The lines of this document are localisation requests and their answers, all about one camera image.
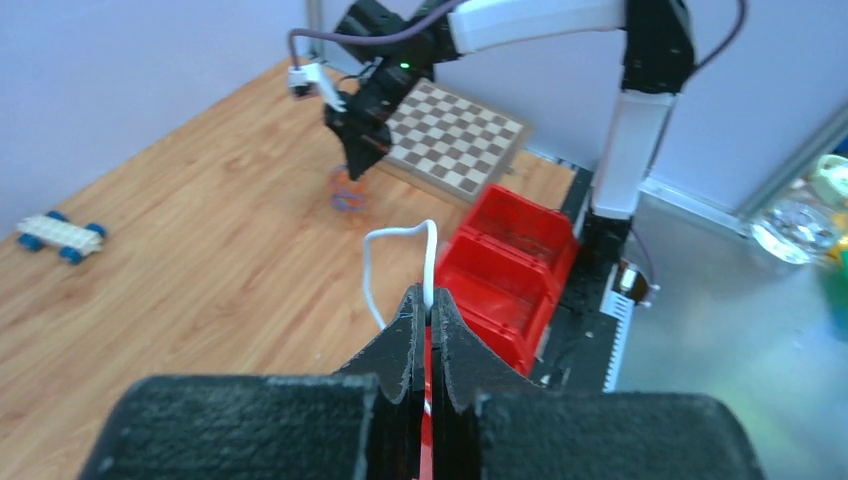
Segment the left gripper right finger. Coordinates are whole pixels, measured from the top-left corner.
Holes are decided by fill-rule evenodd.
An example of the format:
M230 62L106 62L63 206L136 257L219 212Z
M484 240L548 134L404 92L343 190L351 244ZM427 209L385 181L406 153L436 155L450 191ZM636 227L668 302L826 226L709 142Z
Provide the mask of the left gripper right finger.
M761 479L734 414L696 394L555 393L518 374L465 324L450 292L431 307L437 479Z

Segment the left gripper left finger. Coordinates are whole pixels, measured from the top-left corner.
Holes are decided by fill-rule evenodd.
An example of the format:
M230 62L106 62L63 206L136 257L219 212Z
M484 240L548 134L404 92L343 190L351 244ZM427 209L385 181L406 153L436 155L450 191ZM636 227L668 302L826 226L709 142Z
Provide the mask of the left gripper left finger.
M83 479L413 479L424 413L425 305L325 375L156 375L111 410Z

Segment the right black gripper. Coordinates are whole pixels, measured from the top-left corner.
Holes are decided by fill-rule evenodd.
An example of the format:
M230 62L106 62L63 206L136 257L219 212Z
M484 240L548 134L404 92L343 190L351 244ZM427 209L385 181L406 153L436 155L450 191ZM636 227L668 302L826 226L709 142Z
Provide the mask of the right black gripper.
M389 154L393 142L387 123L410 90L411 75L400 66L378 67L354 93L334 87L345 111L325 106L324 123L342 144L351 181Z

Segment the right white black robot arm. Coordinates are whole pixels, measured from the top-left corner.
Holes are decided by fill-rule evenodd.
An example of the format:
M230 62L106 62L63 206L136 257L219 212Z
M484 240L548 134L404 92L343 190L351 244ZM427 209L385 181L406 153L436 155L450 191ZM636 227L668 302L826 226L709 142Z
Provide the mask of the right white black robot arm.
M357 180L388 155L389 117L437 64L524 40L615 30L626 35L623 75L578 255L587 268L605 271L622 255L641 184L696 69L684 3L426 1L406 20L377 1L357 1L325 39L374 70L356 93L326 95L325 123Z

